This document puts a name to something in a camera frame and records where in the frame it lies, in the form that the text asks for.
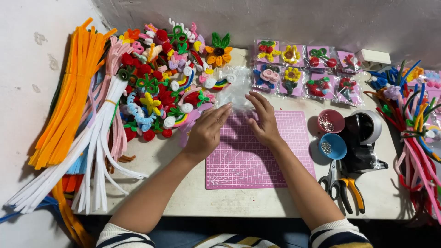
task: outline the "black tape dispenser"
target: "black tape dispenser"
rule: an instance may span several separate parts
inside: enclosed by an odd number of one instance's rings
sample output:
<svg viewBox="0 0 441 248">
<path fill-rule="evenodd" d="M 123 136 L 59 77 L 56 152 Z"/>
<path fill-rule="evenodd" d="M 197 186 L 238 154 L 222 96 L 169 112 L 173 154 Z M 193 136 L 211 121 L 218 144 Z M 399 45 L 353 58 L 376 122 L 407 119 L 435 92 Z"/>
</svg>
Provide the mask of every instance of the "black tape dispenser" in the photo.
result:
<svg viewBox="0 0 441 248">
<path fill-rule="evenodd" d="M 375 141 L 381 134 L 381 120 L 370 110 L 361 109 L 344 119 L 345 127 L 338 135 L 348 147 L 342 159 L 342 170 L 347 173 L 365 173 L 387 169 L 388 164 L 377 159 Z"/>
</svg>

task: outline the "striped sleeve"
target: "striped sleeve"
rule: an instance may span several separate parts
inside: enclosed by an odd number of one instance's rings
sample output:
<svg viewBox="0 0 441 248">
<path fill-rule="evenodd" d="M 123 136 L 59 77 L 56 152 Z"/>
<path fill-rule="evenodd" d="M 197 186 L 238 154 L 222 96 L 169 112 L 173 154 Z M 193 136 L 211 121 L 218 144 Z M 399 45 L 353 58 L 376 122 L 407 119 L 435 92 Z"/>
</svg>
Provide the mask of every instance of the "striped sleeve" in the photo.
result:
<svg viewBox="0 0 441 248">
<path fill-rule="evenodd" d="M 317 227 L 311 232 L 310 243 L 312 248 L 339 248 L 348 244 L 354 248 L 372 248 L 358 227 L 349 223 L 347 219 Z"/>
<path fill-rule="evenodd" d="M 106 224 L 98 239 L 97 248 L 155 248 L 150 238 L 114 224 Z"/>
</svg>

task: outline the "striped shirt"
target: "striped shirt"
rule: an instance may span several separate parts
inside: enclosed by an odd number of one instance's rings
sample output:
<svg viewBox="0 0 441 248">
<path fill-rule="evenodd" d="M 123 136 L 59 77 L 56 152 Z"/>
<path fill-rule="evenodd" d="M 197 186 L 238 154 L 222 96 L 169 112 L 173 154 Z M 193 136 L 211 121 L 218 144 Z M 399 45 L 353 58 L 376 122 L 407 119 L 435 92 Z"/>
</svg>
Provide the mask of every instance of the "striped shirt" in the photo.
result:
<svg viewBox="0 0 441 248">
<path fill-rule="evenodd" d="M 312 248 L 372 248 L 367 238 L 347 219 L 317 227 L 311 232 Z M 114 224 L 106 224 L 97 248 L 155 248 L 155 243 L 142 233 L 135 233 Z M 278 248 L 268 240 L 234 234 L 219 234 L 200 242 L 194 248 Z"/>
</svg>

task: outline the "person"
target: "person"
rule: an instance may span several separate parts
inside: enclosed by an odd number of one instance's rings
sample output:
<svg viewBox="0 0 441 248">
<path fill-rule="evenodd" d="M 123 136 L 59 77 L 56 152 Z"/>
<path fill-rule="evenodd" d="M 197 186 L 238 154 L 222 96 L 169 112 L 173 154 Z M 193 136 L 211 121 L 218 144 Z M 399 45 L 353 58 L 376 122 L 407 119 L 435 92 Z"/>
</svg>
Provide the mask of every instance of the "person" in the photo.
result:
<svg viewBox="0 0 441 248">
<path fill-rule="evenodd" d="M 260 119 L 260 125 L 254 119 L 248 119 L 247 124 L 257 140 L 268 147 L 274 155 L 287 182 L 292 200 L 311 230 L 311 246 L 313 248 L 372 247 L 358 228 L 348 222 L 321 185 L 281 138 L 274 108 L 268 100 L 252 91 L 245 97 L 254 105 Z M 226 104 L 218 109 L 206 110 L 197 119 L 185 148 L 121 205 L 101 232 L 97 247 L 155 247 L 155 240 L 150 240 L 146 233 L 150 233 L 158 224 L 170 197 L 182 179 L 219 145 L 221 127 L 231 110 L 231 103 Z M 278 247 L 270 240 L 233 237 L 232 234 L 213 236 L 195 247 Z"/>
</svg>

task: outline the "pink cutting mat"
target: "pink cutting mat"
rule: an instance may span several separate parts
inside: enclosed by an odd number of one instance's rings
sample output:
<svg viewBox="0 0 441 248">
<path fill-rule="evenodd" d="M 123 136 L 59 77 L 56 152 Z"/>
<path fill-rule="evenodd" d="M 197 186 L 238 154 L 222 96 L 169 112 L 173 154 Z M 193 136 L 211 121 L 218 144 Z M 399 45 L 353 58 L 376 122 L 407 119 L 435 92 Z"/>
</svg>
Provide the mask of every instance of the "pink cutting mat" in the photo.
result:
<svg viewBox="0 0 441 248">
<path fill-rule="evenodd" d="M 303 111 L 275 111 L 280 135 L 315 177 Z M 255 113 L 232 113 L 220 130 L 220 144 L 206 159 L 206 188 L 283 188 L 285 179 L 269 149 L 246 124 Z"/>
</svg>

